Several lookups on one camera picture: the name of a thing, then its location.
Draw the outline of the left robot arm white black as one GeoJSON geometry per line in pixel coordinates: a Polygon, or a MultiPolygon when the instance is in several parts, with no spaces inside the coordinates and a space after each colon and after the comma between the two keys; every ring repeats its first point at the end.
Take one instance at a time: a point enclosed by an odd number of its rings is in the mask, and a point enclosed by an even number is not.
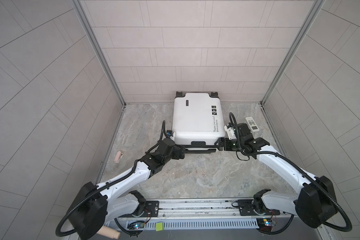
{"type": "Polygon", "coordinates": [[[80,239],[88,240],[100,233],[109,220],[142,212],[145,198],[137,191],[127,191],[159,173],[169,160],[184,159],[185,150],[184,146],[165,138],[157,143],[153,153],[135,160],[129,170],[98,185],[86,183],[58,223],[56,236],[78,234],[80,239]]]}

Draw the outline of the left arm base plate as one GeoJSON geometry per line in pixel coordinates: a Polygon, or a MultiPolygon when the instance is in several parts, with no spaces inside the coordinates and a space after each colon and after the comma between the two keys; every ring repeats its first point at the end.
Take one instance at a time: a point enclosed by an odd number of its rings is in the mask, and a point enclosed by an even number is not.
{"type": "Polygon", "coordinates": [[[132,213],[133,217],[157,217],[159,212],[159,201],[145,201],[139,203],[137,209],[132,213]]]}

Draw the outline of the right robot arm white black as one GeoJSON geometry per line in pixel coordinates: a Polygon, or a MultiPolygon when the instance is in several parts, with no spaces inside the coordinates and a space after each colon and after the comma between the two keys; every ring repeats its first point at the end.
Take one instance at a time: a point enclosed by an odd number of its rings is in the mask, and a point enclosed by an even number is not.
{"type": "Polygon", "coordinates": [[[306,172],[281,155],[263,138],[255,139],[247,124],[229,123],[224,129],[228,137],[220,138],[216,142],[219,150],[236,152],[259,160],[282,177],[295,191],[289,195],[270,189],[259,191],[253,200],[257,214],[278,210],[298,216],[311,228],[326,225],[341,232],[352,230],[352,222],[337,202],[331,180],[306,172]]]}

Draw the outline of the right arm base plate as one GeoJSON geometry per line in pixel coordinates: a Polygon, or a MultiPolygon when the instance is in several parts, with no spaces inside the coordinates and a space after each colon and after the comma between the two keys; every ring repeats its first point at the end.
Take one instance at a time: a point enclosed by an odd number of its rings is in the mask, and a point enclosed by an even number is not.
{"type": "Polygon", "coordinates": [[[232,207],[239,209],[241,216],[271,216],[280,215],[279,210],[267,209],[263,204],[253,199],[242,199],[232,203],[232,207]]]}

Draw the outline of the black and white suitcase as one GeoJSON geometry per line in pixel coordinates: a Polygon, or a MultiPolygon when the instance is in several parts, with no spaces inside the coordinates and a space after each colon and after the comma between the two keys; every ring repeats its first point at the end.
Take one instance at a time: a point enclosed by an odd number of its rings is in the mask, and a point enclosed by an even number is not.
{"type": "Polygon", "coordinates": [[[184,146],[186,153],[209,154],[226,136],[221,101],[217,92],[176,92],[170,138],[184,146]]]}

